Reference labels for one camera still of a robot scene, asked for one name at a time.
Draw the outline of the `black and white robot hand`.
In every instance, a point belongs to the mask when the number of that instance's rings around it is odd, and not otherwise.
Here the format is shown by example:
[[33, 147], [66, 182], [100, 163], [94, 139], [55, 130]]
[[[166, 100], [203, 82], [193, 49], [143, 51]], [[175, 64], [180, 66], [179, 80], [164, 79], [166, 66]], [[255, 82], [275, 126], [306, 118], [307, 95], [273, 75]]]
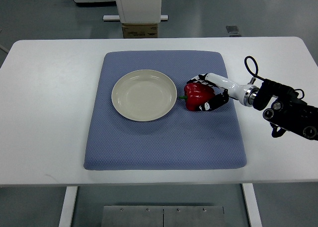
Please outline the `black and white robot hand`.
[[214, 98], [199, 106], [200, 111], [216, 110], [225, 105], [231, 98], [239, 101], [244, 106], [251, 107], [252, 96], [258, 91], [258, 88], [253, 84], [239, 85], [214, 73], [197, 75], [186, 84], [188, 83], [208, 85], [215, 92], [216, 96]]

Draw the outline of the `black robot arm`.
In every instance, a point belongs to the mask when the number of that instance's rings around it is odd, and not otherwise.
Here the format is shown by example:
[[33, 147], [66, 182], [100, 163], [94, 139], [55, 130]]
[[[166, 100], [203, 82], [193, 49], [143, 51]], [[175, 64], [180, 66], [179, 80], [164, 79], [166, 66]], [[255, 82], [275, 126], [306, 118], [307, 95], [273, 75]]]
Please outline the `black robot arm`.
[[258, 75], [258, 64], [254, 57], [244, 59], [247, 71], [252, 75], [251, 83], [262, 81], [260, 88], [247, 92], [247, 104], [262, 111], [262, 117], [272, 127], [272, 137], [278, 138], [286, 131], [308, 140], [318, 139], [318, 109], [308, 105], [302, 89], [262, 78]]

